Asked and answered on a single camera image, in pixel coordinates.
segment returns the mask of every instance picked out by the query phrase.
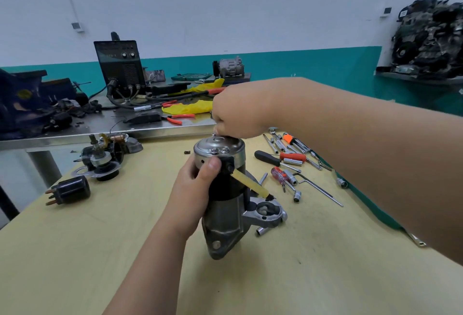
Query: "yellow cloth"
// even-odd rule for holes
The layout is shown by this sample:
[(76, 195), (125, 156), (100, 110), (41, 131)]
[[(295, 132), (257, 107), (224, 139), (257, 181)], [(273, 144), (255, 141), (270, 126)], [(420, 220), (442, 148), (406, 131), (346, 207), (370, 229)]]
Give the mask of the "yellow cloth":
[(207, 91), (208, 89), (213, 89), (213, 88), (220, 88), (224, 84), (225, 79), (223, 78), (217, 78), (214, 82), (212, 83), (203, 83), (199, 86), (192, 87), (185, 89), (181, 92), (178, 93), (172, 93), (173, 95), (181, 95), (182, 93), (187, 93), (187, 92), (202, 92), (202, 91)]
[(212, 111), (212, 101), (197, 101), (194, 104), (174, 104), (171, 107), (163, 108), (163, 111), (171, 115), (209, 113)]

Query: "hand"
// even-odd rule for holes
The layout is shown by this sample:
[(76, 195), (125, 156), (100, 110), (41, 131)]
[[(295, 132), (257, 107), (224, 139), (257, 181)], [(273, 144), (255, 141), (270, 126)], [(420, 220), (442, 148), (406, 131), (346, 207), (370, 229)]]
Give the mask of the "hand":
[(192, 154), (177, 175), (160, 220), (172, 226), (185, 240), (196, 230), (204, 214), (209, 201), (209, 186), (221, 166), (220, 159), (212, 157), (198, 171)]
[(254, 81), (228, 86), (214, 97), (212, 117), (217, 122), (214, 132), (222, 136), (251, 138), (258, 136), (272, 123), (272, 107), (283, 79)]

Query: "yellow workbench top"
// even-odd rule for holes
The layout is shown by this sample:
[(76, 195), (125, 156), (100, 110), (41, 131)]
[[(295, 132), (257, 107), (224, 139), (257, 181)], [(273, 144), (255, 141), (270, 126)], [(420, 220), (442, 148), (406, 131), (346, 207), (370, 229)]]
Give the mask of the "yellow workbench top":
[[(0, 314), (101, 314), (159, 218), (179, 168), (198, 138), (144, 142), (119, 176), (90, 179), (88, 200), (33, 202), (0, 231)], [(270, 164), (262, 136), (246, 140), (246, 169)], [(263, 186), (288, 214), (256, 237), (255, 227), (222, 260), (207, 253), (199, 227), (187, 243), (178, 314), (462, 314), (463, 267), (379, 222), (334, 173), (304, 164), (302, 200)]]

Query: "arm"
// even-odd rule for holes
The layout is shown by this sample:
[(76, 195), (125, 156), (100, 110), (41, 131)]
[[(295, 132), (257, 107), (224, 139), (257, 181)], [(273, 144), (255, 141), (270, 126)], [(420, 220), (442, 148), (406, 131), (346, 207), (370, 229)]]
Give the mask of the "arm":
[(288, 131), (406, 230), (463, 264), (462, 118), (304, 78), (230, 86), (215, 96), (213, 116), (219, 134)]
[(213, 157), (198, 172), (194, 156), (188, 159), (163, 214), (103, 315), (176, 313), (185, 244), (203, 216), (209, 186), (220, 166)]

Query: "table leg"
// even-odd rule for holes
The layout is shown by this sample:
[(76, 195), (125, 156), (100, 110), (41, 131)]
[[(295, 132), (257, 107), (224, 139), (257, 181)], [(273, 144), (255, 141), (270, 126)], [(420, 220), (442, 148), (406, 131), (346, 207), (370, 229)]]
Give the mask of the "table leg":
[(6, 192), (0, 186), (0, 209), (5, 213), (9, 221), (13, 220), (20, 214), (18, 209), (14, 206)]
[(62, 177), (50, 151), (30, 151), (28, 154), (45, 182), (45, 186), (51, 187)]

